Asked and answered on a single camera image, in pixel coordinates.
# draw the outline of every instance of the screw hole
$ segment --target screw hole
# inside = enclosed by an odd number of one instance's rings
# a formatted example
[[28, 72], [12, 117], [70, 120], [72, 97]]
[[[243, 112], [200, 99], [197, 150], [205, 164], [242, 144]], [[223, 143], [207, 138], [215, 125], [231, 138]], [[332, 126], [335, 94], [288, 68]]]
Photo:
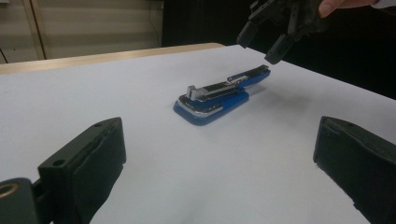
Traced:
[[0, 186], [0, 199], [8, 196], [9, 194], [12, 194], [13, 192], [15, 192], [15, 190], [18, 189], [18, 187], [19, 185], [16, 183]]
[[53, 165], [53, 166], [60, 166], [60, 165], [62, 165], [62, 164], [64, 164], [64, 160], [55, 161], [52, 165]]

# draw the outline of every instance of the beige cabinet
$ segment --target beige cabinet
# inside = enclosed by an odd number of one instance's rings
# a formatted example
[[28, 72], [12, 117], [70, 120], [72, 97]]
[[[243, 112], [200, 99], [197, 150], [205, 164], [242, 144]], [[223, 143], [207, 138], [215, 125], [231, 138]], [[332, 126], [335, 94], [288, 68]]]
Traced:
[[0, 4], [0, 63], [44, 59], [29, 1]]
[[[9, 63], [152, 49], [161, 46], [162, 9], [159, 7], [161, 2], [26, 1], [29, 3], [28, 6], [20, 1], [18, 4], [13, 3], [10, 6], [10, 3], [0, 8], [7, 14], [4, 19], [5, 15], [0, 11], [0, 46]], [[29, 7], [34, 14], [31, 18], [26, 16]], [[30, 27], [32, 24], [38, 32], [36, 41], [35, 31]], [[16, 48], [14, 46], [17, 46], [21, 55], [10, 54], [10, 51]], [[28, 57], [27, 51], [35, 57]]]

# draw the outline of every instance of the dark background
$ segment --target dark background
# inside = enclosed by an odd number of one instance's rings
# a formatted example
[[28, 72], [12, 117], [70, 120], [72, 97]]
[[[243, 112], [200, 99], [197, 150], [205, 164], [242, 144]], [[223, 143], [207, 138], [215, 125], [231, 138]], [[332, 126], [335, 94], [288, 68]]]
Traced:
[[[236, 44], [253, 0], [169, 0], [163, 46]], [[396, 99], [396, 16], [371, 7], [338, 9], [324, 33], [295, 43], [285, 61]], [[250, 48], [266, 53], [287, 24], [261, 26]]]

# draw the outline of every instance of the white table surface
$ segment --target white table surface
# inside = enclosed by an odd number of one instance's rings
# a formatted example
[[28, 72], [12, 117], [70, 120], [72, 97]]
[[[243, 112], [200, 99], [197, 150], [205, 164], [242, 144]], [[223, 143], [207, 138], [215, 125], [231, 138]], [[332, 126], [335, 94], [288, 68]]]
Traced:
[[266, 63], [238, 46], [0, 76], [0, 180], [121, 117], [127, 162], [92, 223], [368, 223], [312, 160], [321, 116], [396, 143], [396, 102], [289, 63], [206, 126], [172, 107]]

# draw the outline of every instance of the person's hand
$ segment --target person's hand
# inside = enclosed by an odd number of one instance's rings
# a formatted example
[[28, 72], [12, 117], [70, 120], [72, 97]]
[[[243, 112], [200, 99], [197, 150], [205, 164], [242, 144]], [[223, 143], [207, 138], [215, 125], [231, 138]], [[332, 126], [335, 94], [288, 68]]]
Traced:
[[319, 5], [318, 14], [321, 18], [325, 18], [337, 8], [365, 7], [376, 2], [378, 0], [323, 0]]

